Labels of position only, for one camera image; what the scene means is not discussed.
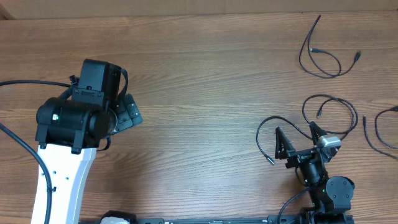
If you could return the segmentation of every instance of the cable end plug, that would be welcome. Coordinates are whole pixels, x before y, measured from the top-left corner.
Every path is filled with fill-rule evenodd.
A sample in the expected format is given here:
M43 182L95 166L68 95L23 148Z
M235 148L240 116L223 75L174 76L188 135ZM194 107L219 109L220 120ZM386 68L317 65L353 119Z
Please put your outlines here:
M354 62L357 62L359 60L359 58L361 57L362 52L359 50L357 51L357 53L355 54L354 57Z
M266 156L266 158L268 159L268 161L269 161L273 166L275 165L275 162L274 162L274 160L273 160L271 157Z
M317 118L318 119L321 118L321 115L322 115L322 109L319 109L317 112Z
M320 53L321 52L321 50L319 50L319 49L310 49L310 51L313 52L313 53Z

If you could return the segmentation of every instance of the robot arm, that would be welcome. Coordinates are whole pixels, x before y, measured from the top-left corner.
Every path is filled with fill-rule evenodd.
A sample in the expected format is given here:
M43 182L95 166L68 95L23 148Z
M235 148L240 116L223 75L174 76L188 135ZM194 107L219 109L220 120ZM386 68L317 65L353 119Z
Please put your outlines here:
M121 74L126 84L118 94ZM138 107L126 94L127 71L108 62L86 59L80 78L58 98L37 110L38 154L53 184L50 224L77 224L88 171L102 139L142 123ZM31 224L42 224L46 213L46 180L39 179Z
M330 177L325 163L337 154L341 140L328 134L313 121L310 123L314 147L296 151L280 128L277 128L276 159L287 159L286 168L300 168L304 186L310 194L312 208L303 208L295 219L300 224L341 223L353 224L352 216L345 212L351 209L354 182L347 177Z

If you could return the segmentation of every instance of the wooden table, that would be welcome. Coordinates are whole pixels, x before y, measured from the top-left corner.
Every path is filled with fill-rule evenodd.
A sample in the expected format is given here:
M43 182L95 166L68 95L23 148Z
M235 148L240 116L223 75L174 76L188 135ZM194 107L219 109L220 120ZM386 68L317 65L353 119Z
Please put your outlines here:
M144 118L113 137L99 152L88 176L81 218L108 210L139 217L263 217L276 214L302 187L284 161L271 166L259 152L255 133L271 115L290 119L309 132L301 115L308 96L324 93L350 100L358 127L326 165L331 176L356 184L356 223L398 222L398 162L373 151L364 138L362 116L377 147L373 119L398 105L398 14L324 13L312 46L330 50L343 69L355 52L362 57L343 77L324 80L299 66L302 42L314 13L225 16L115 17L0 21L0 81L39 79L68 83L85 58L105 60L129 72L132 93ZM330 71L336 62L314 55ZM315 67L304 55L305 65ZM37 108L64 89L9 85L0 88L0 120L36 148ZM307 105L315 114L322 99ZM380 118L380 130L398 144L398 114ZM343 131L349 112L338 103L323 110L321 127ZM265 125L260 141L273 156L276 126L296 149L312 143L281 121ZM37 163L0 133L0 222L30 223ZM298 213L308 197L289 205Z

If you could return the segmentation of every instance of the black cable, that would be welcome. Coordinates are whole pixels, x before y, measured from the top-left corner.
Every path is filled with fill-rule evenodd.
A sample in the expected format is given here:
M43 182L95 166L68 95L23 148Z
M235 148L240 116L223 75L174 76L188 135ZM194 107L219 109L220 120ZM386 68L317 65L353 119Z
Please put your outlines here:
M42 81L42 80L11 80L11 81L0 82L0 86L11 85L11 84L22 84L22 83L44 84L44 85L56 85L56 86L70 87L69 84L59 83L59 82L51 82L51 81Z
M380 133L379 133L379 128L378 128L378 126L377 126L377 119L379 118L379 116L382 115L382 114L385 113L385 112L388 112L388 111L398 111L398 106L395 106L395 107L393 107L393 108L391 108L391 109L388 109L388 110L384 110L384 111L382 111L382 112L380 112L380 113L378 113L378 114L376 115L376 117L375 117L375 119L374 119L374 127L376 128L376 136L377 136L377 138L380 140L380 142L382 142L382 143L383 143L384 145L386 145L387 147L390 147L391 149L398 149L397 146L391 146L390 144L386 143L386 142L383 140L383 138L381 137L381 135L380 135Z
M51 215L51 205L52 205L52 190L53 190L49 170L45 166L45 163L42 160L42 158L28 144L26 144L26 142L24 142L16 134L14 134L8 128L2 125L2 123L0 123L0 129L4 131L6 134L8 134L11 138L13 138L13 140L18 142L23 148L25 148L33 156L33 158L35 158L37 163L39 163L39 166L42 168L43 174L45 176L45 181L47 183L47 208L45 211L44 224L49 224L50 215Z
M271 119L281 119L282 121L286 121L286 122L288 122L290 125L292 125L297 131L299 131L301 134L303 134L305 137L307 137L308 139L312 140L312 138L311 138L310 136L308 136L307 134L305 134L300 128L298 128L296 125L294 125L294 123L292 123L291 121L289 121L289 120L286 119L286 118L283 118L283 117L281 117L281 116L270 116L269 118L266 118L264 121L261 122L261 124L260 124L259 127L257 128L256 142L257 142L257 146L259 147L261 153L267 158L267 160L268 160L272 165L275 165L274 160L273 160L271 157L269 157L269 156L262 150L262 148L261 148L261 146L260 146L260 143L259 143L259 133L260 133L261 126L262 126L265 122L267 122L267 121L269 121L269 120L271 120Z
M323 106L327 102L332 101L332 100L335 100L335 101L340 102L341 104L345 105L349 109L349 111L351 112L351 126L349 127L349 129L347 131L342 131L342 132L326 131L327 133L330 133L330 134L343 134L343 136L340 138L340 140L343 140L345 137L347 137L348 133L350 133L356 127L356 125L358 124L358 112L356 111L355 106L352 103L350 103L348 100L344 100L342 98L338 98L338 97L334 97L334 96L330 96L330 95L326 95L326 94L317 94L317 95L310 96L307 99L305 99L305 101L303 102L303 106L302 106L302 114L303 114L303 117L304 117L305 121L308 124L310 123L310 121L308 120L307 116L305 115L305 104L307 103L308 100L311 100L312 98L315 98L315 97L326 97L326 98L329 98L329 99L327 99L325 102L323 102L321 104L321 107L319 107L319 110L318 110L318 113L317 113L317 118L321 117ZM260 149L260 151L264 155L264 157L272 165L275 165L274 160L270 156L268 156L264 152L264 150L262 150L262 148L260 146L260 143L259 143L259 133L260 133L261 126L263 124L265 124L267 121L271 120L271 119L281 119L282 121L286 121L290 125L292 125L297 131L299 131L302 135L304 135L306 138L308 138L309 140L312 140L312 138L309 135L305 134L300 128L298 128L296 125L294 125L293 122L289 121L286 118L283 118L281 116L270 116L270 117L266 118L264 121L261 122L261 124L257 128L256 142L257 142L258 148Z
M129 77L127 75L126 69L120 68L119 70L122 73L122 75L123 75L123 77L124 77L124 79L126 81L125 84L124 84L123 89L120 91L120 93L118 95L118 102L121 102L123 100L124 96L126 95L126 92L127 92L127 86L129 84Z
M292 203L294 200L296 200L297 198L301 197L302 195L304 195L305 193L307 193L309 190L311 190L313 187L307 187L306 189L302 190L300 193L298 193L297 195L294 195L291 199L289 199L284 206L282 206L282 208L279 211L278 214L278 218L277 218L277 222L278 224L280 224L280 217L282 216L282 213L284 212L285 208L288 206L288 204Z
M319 148L317 148L317 152L318 152L319 158L321 159L321 164L322 164L322 177L319 179L319 181L318 181L315 185L317 185L318 183L320 183L324 178L326 178L326 179L328 178L328 172L326 171L325 163L323 162L323 158L322 158L321 151L319 150Z
M300 184L303 185L304 187L308 187L308 185L304 184L304 183L301 181L301 179L300 179L300 177L299 177L299 173L297 172L297 168L299 168L299 167L296 167L296 168L294 169L294 172L296 173L296 178L297 178L297 180L298 180L298 181L300 182Z
M106 138L106 146L103 149L97 150L97 152L108 150L111 147L111 137Z
M323 106L332 100L335 100L339 103L341 103L342 105L346 106L349 109L349 112L351 113L351 126L347 129L347 131L341 131L341 132L336 132L336 131L326 131L329 134L343 134L343 136L340 138L340 140L343 140L345 137L347 137L347 135L356 127L356 125L358 124L358 112L356 111L355 106L349 102L348 100L344 100L342 98L338 98L338 97L334 97L334 96L330 96L330 95L326 95L326 94L317 94L317 95L313 95L308 97L307 99L305 99L303 106L302 106L302 114L303 117L305 119L305 121L309 124L310 121L308 120L307 116L305 115L305 104L307 103L308 100L311 100L312 98L315 97L326 97L329 98L328 100L326 100L325 102L323 102L321 104L321 107L319 107L318 113L317 113L317 118L319 119L322 115L322 109Z
M375 117L375 119L374 119L374 126L375 126L375 129L376 129L376 136L377 136L377 138L378 138L384 145L386 145L387 147L390 147L390 148L392 148L392 149L398 149L397 146L391 146L390 144L386 143L386 142L382 139L382 137L381 137L381 135L380 135L380 133L379 133L379 130L378 130L377 119L379 118L380 115L382 115L383 113L388 112L388 111L398 111L398 106L395 106L395 107L393 107L393 108L391 108L391 109L388 109L388 110L384 110L384 111L382 111L382 112L380 112L380 113L378 113L378 114L376 115L376 117ZM383 154L383 155L386 155L386 156L389 156L389 157L391 157L391 158L393 158L393 159L397 159L397 160L398 160L398 157L397 157L397 156L393 156L393 155L391 155L391 154L389 154L389 153L383 152L383 151L377 149L377 148L372 144L372 142L371 142L370 139L369 139L369 135L368 135L367 125L366 125L366 116L365 116L365 115L363 116L363 128L364 128L364 132L365 132L365 138L366 138L366 140L368 141L369 145L372 147L372 149L374 149L374 150L375 150L376 152L378 152L378 153L381 153L381 154Z
M70 96L72 96L72 94L73 94L73 89L74 89L73 86L67 88L67 90L65 90L63 93L61 93L61 95L59 96L59 98L60 98L60 99L63 99L63 100L67 100Z
M318 18L316 19L316 21L315 21L314 24L312 25L310 31L308 32L307 36L305 37L304 43L303 43L303 45L301 46L301 49L300 49L300 54L299 54L299 56L298 56L298 62L300 63L300 65L301 65L301 67L303 68L304 71L306 71L307 73L309 73L309 74L311 74L311 75L315 75L316 77L320 77L320 78L335 78L335 77L338 77L338 76L345 75L345 74L347 74L347 73L354 67L355 63L359 60L359 58L360 58L360 56L361 56L361 51L357 51L357 53L355 54L354 62L352 63L352 65L349 67L349 69L347 69L347 71L345 71L345 72L342 73L342 72L341 72L341 63L340 63L340 61L337 59L336 56L334 56L333 54L327 52L326 50L311 49L311 48L310 48L311 35L312 35L312 32L313 32L313 30L314 30L315 26L317 25L317 23L318 23L318 21L319 21L320 18L321 18L321 15L318 16ZM307 70L307 69L304 67L304 65L302 64L302 62L301 62L301 54L302 54L302 52L303 52L303 49L304 49L304 46L305 46L305 43L306 43L306 42L307 42L308 55L310 56L310 59L311 59L312 63L319 69L319 71L321 71L322 73L324 73L324 74L327 75L327 76L322 76L322 75L319 75L319 74L310 72L310 71ZM311 52L312 52L312 53L323 53L323 54L327 54L327 55L333 57L333 58L337 61L338 66L339 66L338 73L337 73L337 74L330 74L330 73L324 71L322 68L320 68L320 67L318 66L318 64L314 61L314 59L312 58Z

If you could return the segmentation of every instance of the cable connector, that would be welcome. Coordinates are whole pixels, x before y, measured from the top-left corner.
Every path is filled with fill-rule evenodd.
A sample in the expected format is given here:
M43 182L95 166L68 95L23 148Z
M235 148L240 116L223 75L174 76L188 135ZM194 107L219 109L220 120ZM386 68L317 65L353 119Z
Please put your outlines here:
M319 108L318 112L317 112L317 118L321 118L322 115L322 108Z
M355 54L354 57L354 62L357 62L359 60L359 58L361 57L362 52L359 50L357 51L357 53Z
M320 53L321 52L321 50L319 50L319 49L310 49L310 51L313 52L313 53Z
M79 84L79 77L76 77L75 75L71 75L71 76L69 76L69 80L70 80L70 83L71 83L71 85L76 85L77 86L77 84Z
M273 160L271 157L266 156L266 158L268 159L268 161L269 161L273 166L275 165L275 162L274 162L274 160Z

